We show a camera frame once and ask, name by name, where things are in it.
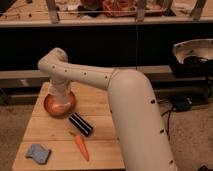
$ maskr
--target orange carrot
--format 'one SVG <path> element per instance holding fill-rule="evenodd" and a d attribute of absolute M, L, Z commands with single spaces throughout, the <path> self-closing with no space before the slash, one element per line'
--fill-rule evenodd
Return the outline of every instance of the orange carrot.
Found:
<path fill-rule="evenodd" d="M 85 142 L 84 142 L 84 138 L 80 134 L 75 134 L 73 132 L 69 132 L 69 133 L 71 135 L 74 135 L 75 144 L 78 146 L 81 154 L 86 159 L 86 161 L 89 161 L 89 153 L 87 151 L 87 148 L 86 148 L 86 145 L 85 145 Z"/>

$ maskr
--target wooden table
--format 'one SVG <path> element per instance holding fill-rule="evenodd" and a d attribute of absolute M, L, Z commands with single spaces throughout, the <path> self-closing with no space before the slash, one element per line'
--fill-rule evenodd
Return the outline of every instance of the wooden table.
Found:
<path fill-rule="evenodd" d="M 92 135 L 85 138 L 90 154 L 90 161 L 87 162 L 76 147 L 73 136 L 68 133 L 78 130 L 67 118 L 53 118 L 44 110 L 43 101 L 48 86 L 49 83 L 44 83 L 41 88 L 17 152 L 13 171 L 123 169 L 124 164 L 109 112 L 106 92 L 75 82 L 71 85 L 77 98 L 74 111 L 94 127 Z M 38 165 L 32 159 L 25 158 L 27 149 L 33 143 L 52 150 L 46 165 Z"/>

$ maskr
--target wire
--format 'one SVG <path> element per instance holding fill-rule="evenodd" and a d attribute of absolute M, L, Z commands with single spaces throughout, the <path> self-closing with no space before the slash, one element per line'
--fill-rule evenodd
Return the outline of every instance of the wire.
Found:
<path fill-rule="evenodd" d="M 170 118 L 171 118 L 171 115 L 172 115 L 172 111 L 173 110 L 170 110 L 169 114 L 168 114 L 168 119 L 167 119 L 167 135 L 168 135 L 168 139 L 170 140 Z"/>
<path fill-rule="evenodd" d="M 170 129 L 170 118 L 171 118 L 171 114 L 172 114 L 172 112 L 174 111 L 174 107 L 172 107 L 171 109 L 169 109 L 169 110 L 167 110 L 167 111 L 165 111 L 165 112 L 163 112 L 162 114 L 161 114 L 161 116 L 163 117 L 163 116 L 165 116 L 166 114 L 168 114 L 168 119 L 167 119 L 167 135 L 168 135 L 168 139 L 170 140 L 170 133 L 169 133 L 169 129 Z"/>
<path fill-rule="evenodd" d="M 163 113 L 161 114 L 161 116 L 164 116 L 164 115 L 168 114 L 168 113 L 171 112 L 171 111 L 173 111 L 173 107 L 172 107 L 171 109 L 169 109 L 169 110 L 163 112 Z"/>

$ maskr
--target gray sponge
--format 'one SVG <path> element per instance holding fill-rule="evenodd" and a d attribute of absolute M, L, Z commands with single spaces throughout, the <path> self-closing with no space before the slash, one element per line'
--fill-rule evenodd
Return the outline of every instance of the gray sponge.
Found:
<path fill-rule="evenodd" d="M 38 164 L 46 164 L 51 154 L 51 150 L 46 150 L 40 144 L 32 144 L 25 157 L 32 158 Z"/>

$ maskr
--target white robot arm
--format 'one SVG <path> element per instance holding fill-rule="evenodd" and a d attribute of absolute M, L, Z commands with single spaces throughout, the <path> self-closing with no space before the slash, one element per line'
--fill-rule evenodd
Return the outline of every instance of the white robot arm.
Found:
<path fill-rule="evenodd" d="M 125 168 L 128 171 L 177 171 L 152 86 L 136 70 L 118 70 L 67 63 L 66 53 L 55 48 L 38 63 L 51 77 L 50 94 L 67 104 L 69 81 L 108 92 Z"/>

